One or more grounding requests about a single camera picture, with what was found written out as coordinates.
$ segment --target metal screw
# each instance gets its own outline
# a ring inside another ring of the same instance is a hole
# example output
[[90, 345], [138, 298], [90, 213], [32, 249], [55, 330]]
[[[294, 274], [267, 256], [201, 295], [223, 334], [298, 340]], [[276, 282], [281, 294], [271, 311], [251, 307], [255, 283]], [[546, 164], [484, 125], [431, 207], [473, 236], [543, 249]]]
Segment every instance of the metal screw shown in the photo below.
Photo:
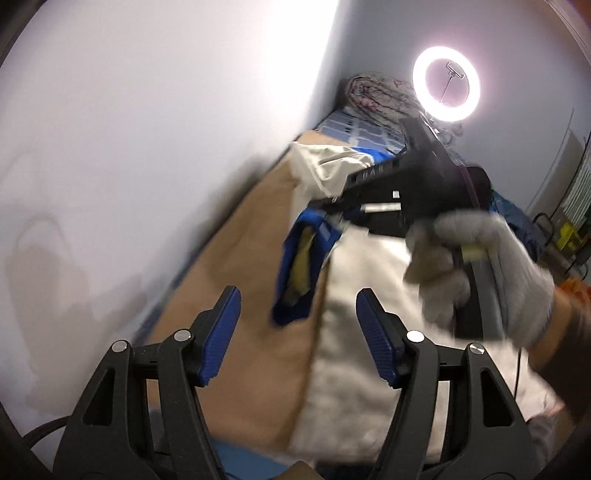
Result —
[[191, 332], [188, 330], [179, 330], [174, 334], [174, 339], [177, 342], [184, 342], [185, 340], [189, 340], [191, 338]]
[[482, 355], [486, 352], [485, 348], [479, 343], [471, 343], [469, 348], [470, 351], [476, 355]]
[[410, 332], [407, 333], [407, 338], [414, 343], [421, 343], [424, 339], [425, 336], [419, 332], [418, 330], [411, 330]]
[[125, 340], [117, 340], [113, 345], [111, 345], [111, 350], [115, 353], [122, 352], [127, 348], [127, 342]]

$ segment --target radiator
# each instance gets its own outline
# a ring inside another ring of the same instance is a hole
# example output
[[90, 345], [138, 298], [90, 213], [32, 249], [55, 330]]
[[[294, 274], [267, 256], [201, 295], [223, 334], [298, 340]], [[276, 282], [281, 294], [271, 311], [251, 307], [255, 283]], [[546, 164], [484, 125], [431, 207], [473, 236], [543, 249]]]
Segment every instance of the radiator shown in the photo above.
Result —
[[577, 172], [572, 187], [562, 202], [562, 211], [569, 222], [579, 229], [585, 222], [585, 215], [591, 205], [591, 150], [587, 149], [585, 159]]

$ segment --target sleeve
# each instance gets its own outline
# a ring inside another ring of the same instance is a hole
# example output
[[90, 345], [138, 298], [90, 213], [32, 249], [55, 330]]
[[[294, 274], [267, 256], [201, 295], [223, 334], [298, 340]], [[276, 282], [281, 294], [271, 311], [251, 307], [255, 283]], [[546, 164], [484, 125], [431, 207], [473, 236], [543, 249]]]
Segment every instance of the sleeve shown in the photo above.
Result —
[[591, 404], [591, 313], [578, 305], [566, 334], [539, 375], [564, 401], [579, 422]]

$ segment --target white wall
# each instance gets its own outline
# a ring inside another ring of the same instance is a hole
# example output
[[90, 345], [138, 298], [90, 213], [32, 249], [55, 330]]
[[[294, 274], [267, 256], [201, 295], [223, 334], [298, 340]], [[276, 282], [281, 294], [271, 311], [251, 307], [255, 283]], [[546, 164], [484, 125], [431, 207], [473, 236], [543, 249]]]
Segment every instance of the white wall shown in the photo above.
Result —
[[411, 80], [427, 47], [470, 59], [482, 97], [457, 150], [526, 209], [570, 129], [591, 128], [591, 66], [541, 0], [365, 0], [347, 75], [377, 70]]
[[21, 433], [71, 412], [109, 343], [328, 113], [353, 6], [51, 0], [26, 27], [0, 69], [0, 398]]

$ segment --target ring light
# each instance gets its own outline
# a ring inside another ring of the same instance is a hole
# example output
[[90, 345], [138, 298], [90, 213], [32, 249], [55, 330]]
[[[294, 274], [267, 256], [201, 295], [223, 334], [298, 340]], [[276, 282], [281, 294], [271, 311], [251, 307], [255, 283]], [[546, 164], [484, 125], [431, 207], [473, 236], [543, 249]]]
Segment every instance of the ring light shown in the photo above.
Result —
[[[427, 69], [435, 60], [446, 59], [457, 63], [468, 80], [468, 98], [459, 106], [445, 106], [435, 100], [427, 88]], [[413, 86], [418, 101], [425, 110], [439, 120], [457, 122], [470, 115], [480, 100], [480, 80], [468, 59], [457, 50], [448, 47], [431, 47], [421, 53], [413, 68]]]

